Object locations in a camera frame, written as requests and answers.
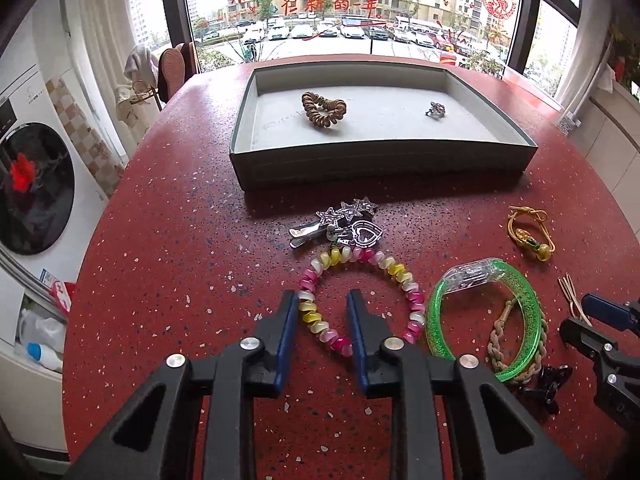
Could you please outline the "white washing machine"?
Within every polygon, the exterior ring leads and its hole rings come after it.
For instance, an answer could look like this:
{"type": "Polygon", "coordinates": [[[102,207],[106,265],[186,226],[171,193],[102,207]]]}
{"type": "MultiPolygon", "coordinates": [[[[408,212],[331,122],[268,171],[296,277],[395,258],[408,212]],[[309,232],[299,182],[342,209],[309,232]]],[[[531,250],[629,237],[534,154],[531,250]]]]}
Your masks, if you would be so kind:
{"type": "Polygon", "coordinates": [[[3,255],[36,280],[76,281],[106,202],[29,66],[1,93],[3,255]]]}

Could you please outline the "grey jewelry tray box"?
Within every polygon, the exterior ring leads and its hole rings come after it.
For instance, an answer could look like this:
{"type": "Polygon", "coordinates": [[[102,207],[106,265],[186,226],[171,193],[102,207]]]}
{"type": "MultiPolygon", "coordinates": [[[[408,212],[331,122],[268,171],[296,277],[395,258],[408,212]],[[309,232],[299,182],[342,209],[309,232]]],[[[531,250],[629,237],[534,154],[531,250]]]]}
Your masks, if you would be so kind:
{"type": "Polygon", "coordinates": [[[535,141],[443,67],[296,62],[250,75],[230,141],[245,191],[398,171],[522,172],[535,141]]]}

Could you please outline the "green translucent bangle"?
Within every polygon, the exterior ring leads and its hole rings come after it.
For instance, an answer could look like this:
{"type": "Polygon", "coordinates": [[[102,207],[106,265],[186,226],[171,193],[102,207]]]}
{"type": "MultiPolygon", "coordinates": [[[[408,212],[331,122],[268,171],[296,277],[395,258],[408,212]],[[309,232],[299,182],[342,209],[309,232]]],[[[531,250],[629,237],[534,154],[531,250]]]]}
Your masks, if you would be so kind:
{"type": "MultiPolygon", "coordinates": [[[[540,370],[542,359],[542,335],[544,334],[544,315],[537,294],[520,271],[498,258],[485,258],[450,268],[437,282],[426,308],[425,337],[433,356],[454,360],[440,322],[442,300],[446,295],[463,292],[478,286],[498,283],[506,286],[512,299],[520,307],[524,334],[521,347],[509,365],[499,365],[494,354],[490,359],[495,375],[500,382],[516,382],[523,374],[531,370],[540,370]]],[[[487,351],[496,352],[496,345],[487,346],[487,351]]]]}

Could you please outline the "white blue bottle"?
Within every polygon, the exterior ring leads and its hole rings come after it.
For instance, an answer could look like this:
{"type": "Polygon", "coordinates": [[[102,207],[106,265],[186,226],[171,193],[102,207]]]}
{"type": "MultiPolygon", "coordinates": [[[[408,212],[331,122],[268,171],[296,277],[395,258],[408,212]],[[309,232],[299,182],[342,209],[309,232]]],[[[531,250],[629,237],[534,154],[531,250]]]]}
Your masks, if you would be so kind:
{"type": "Polygon", "coordinates": [[[33,361],[39,363],[47,370],[52,370],[52,372],[57,373],[62,372],[63,361],[58,357],[58,354],[46,344],[29,342],[26,346],[26,351],[33,361]]]}

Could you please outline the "silver star hair clip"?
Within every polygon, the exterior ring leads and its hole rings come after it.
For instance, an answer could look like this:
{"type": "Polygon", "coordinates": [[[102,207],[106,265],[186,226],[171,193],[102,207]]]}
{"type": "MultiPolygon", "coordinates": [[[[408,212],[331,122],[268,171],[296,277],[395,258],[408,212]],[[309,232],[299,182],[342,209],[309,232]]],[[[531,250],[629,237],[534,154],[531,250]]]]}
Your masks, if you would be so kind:
{"type": "Polygon", "coordinates": [[[352,246],[350,225],[357,220],[369,220],[378,210],[378,205],[367,197],[355,198],[351,203],[341,202],[337,208],[317,211],[314,222],[294,226],[290,233],[290,247],[297,249],[319,236],[324,236],[330,243],[338,246],[352,246]]]}

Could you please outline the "silver heart pendant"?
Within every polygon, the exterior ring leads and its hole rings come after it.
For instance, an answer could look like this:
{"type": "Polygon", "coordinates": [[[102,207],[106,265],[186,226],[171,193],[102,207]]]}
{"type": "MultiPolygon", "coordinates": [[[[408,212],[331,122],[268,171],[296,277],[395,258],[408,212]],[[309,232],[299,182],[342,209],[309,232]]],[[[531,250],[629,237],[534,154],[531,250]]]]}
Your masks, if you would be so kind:
{"type": "Polygon", "coordinates": [[[373,248],[381,240],[384,231],[369,220],[357,220],[350,225],[352,244],[359,248],[373,248]]]}

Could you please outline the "thin gold hair pin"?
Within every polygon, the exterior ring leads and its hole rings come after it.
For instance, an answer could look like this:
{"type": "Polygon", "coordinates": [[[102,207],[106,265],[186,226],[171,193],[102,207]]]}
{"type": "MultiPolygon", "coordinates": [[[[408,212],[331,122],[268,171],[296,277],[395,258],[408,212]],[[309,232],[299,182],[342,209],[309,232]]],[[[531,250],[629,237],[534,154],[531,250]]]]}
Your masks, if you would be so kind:
{"type": "Polygon", "coordinates": [[[592,326],[592,323],[588,316],[585,314],[582,304],[578,300],[576,289],[572,277],[570,274],[565,273],[558,278],[561,292],[563,293],[568,307],[570,308],[570,315],[573,318],[577,318],[585,323],[587,326],[592,326]]]}

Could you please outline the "black claw hair clip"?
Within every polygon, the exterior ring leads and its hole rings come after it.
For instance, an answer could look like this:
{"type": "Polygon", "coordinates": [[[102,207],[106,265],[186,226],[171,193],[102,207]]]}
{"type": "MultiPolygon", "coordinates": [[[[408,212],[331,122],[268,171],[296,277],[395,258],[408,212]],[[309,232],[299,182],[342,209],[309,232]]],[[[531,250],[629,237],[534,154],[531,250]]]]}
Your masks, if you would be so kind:
{"type": "Polygon", "coordinates": [[[536,417],[559,414],[556,396],[570,380],[573,372],[574,368],[568,364],[558,367],[545,365],[533,387],[522,387],[518,390],[518,400],[536,417]]]}

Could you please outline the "brown slipper on rack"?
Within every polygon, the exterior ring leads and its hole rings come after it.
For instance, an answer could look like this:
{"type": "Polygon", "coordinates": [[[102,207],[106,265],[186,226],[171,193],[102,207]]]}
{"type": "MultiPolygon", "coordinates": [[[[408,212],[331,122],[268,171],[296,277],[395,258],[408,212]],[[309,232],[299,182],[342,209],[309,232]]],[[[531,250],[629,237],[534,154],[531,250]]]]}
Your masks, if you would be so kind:
{"type": "Polygon", "coordinates": [[[198,57],[194,42],[166,49],[158,61],[157,91],[160,100],[167,103],[197,73],[198,57]]]}

